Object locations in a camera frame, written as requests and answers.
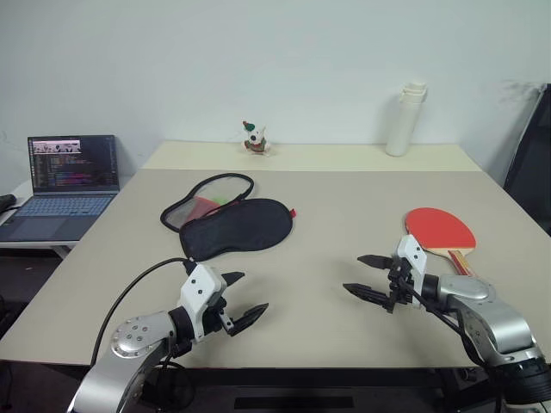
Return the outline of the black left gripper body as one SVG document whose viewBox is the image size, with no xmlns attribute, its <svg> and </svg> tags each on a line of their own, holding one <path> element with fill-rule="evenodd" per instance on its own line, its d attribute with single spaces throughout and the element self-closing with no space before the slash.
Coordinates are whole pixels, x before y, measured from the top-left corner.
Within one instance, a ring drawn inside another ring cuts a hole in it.
<svg viewBox="0 0 551 413">
<path fill-rule="evenodd" d="M 212 304 L 208 304 L 202 315 L 203 335 L 224 330 L 229 336 L 234 331 L 234 323 L 226 314 L 227 302 L 223 297 L 217 298 Z"/>
</svg>

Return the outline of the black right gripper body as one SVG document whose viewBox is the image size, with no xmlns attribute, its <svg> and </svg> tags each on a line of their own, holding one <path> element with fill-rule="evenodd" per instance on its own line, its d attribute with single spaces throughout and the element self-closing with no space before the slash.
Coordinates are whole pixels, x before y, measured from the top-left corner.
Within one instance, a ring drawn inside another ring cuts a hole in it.
<svg viewBox="0 0 551 413">
<path fill-rule="evenodd" d="M 384 308 L 388 313 L 393 313 L 397 304 L 407 305 L 412 303 L 412 265 L 405 258 L 388 257 L 385 260 L 389 270 L 390 293 Z"/>
</svg>

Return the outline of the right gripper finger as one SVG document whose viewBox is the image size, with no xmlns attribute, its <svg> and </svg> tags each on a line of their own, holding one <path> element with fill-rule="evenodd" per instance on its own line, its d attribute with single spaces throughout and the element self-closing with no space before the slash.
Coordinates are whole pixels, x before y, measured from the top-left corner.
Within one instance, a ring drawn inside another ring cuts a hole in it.
<svg viewBox="0 0 551 413">
<path fill-rule="evenodd" d="M 388 256 L 365 255 L 358 256 L 357 260 L 371 268 L 378 268 L 381 270 L 391 269 L 393 267 L 393 258 Z"/>
<path fill-rule="evenodd" d="M 386 308 L 389 303 L 389 297 L 385 293 L 375 291 L 369 286 L 359 283 L 344 283 L 343 287 L 357 298 L 383 308 Z"/>
</svg>

